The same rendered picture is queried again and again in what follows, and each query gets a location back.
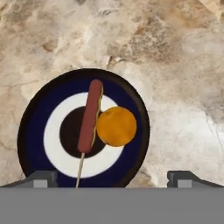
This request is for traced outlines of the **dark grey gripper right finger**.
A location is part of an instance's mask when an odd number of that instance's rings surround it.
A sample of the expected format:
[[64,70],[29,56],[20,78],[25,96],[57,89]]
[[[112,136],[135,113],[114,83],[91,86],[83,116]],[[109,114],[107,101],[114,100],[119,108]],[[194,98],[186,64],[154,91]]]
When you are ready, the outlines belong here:
[[201,179],[191,171],[168,171],[167,179],[167,187],[169,188],[221,188],[221,185]]

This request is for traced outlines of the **orange fruit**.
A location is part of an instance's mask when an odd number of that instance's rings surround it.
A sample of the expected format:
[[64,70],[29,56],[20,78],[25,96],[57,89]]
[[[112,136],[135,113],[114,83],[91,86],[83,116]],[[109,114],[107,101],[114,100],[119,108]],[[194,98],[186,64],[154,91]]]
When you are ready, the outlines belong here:
[[137,120],[124,107],[112,107],[100,114],[97,134],[107,145],[120,147],[128,144],[136,135]]

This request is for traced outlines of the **blue white black round plate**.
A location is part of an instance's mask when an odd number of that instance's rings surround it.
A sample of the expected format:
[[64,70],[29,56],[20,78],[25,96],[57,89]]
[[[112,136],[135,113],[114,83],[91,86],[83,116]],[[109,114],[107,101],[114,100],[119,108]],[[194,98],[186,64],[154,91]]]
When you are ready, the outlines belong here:
[[[124,107],[136,118],[136,135],[122,147],[96,138],[81,155],[77,144],[90,82],[103,84],[101,111]],[[125,187],[139,171],[149,145],[150,122],[139,93],[124,78],[96,68],[64,73],[31,99],[20,122],[17,154],[25,176],[52,172],[59,187]]]

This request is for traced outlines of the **brown corn dog on stick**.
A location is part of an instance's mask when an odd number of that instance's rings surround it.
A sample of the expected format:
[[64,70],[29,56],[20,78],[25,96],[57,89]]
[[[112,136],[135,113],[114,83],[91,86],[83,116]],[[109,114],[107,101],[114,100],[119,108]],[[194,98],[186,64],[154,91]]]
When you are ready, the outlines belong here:
[[84,158],[95,142],[96,124],[101,109],[103,84],[100,80],[92,80],[87,94],[87,103],[80,127],[80,136],[77,149],[81,153],[80,165],[77,174],[76,188],[79,187]]

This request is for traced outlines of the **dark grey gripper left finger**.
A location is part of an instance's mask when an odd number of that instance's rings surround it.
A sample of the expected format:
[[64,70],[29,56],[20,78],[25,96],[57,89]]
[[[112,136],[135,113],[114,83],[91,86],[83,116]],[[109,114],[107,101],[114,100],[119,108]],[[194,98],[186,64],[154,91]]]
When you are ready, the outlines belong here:
[[58,186],[56,171],[35,171],[29,177],[19,180],[5,187],[23,188],[55,188]]

